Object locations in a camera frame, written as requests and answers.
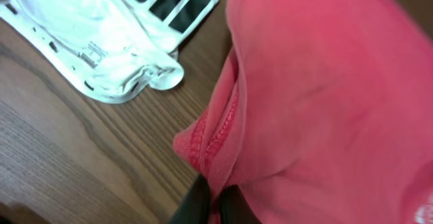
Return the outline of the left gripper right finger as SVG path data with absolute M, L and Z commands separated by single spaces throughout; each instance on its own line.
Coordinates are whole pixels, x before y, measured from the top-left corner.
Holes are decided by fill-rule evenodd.
M 261 224 L 237 185 L 224 189 L 219 200 L 222 224 Z

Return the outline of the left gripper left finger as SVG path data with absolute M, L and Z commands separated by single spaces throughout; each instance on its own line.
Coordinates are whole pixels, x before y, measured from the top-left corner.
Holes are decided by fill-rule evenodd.
M 169 224 L 207 224 L 210 214 L 210 188 L 198 175 Z

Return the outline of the red t-shirt white print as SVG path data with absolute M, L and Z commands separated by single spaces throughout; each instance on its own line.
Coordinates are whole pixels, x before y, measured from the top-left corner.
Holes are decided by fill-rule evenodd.
M 227 0 L 232 48 L 174 150 L 261 223 L 432 222 L 432 42 L 395 0 Z

